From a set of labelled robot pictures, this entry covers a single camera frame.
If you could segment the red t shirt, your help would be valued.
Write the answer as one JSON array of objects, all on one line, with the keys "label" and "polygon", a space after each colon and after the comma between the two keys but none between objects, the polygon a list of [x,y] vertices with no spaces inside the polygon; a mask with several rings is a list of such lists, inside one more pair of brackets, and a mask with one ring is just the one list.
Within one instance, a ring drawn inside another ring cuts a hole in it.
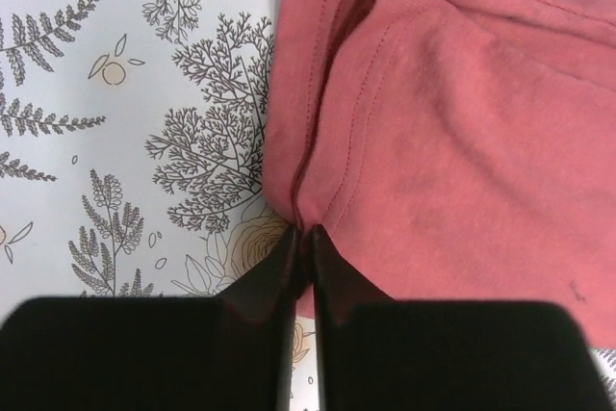
[{"label": "red t shirt", "polygon": [[264,191],[400,298],[615,345],[615,0],[282,0]]}]

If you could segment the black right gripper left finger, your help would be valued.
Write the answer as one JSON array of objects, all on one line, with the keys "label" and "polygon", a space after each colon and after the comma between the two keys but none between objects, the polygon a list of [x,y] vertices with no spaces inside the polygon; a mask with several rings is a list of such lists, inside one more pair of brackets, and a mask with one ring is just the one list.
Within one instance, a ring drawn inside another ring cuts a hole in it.
[{"label": "black right gripper left finger", "polygon": [[1,328],[5,410],[286,410],[299,231],[209,297],[37,297]]}]

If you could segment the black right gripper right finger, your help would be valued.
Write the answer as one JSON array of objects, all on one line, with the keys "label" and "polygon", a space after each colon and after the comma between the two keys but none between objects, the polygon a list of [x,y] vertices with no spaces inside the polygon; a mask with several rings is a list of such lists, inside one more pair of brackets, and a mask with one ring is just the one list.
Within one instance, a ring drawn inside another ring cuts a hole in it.
[{"label": "black right gripper right finger", "polygon": [[323,410],[608,410],[582,332],[542,301],[396,300],[317,226]]}]

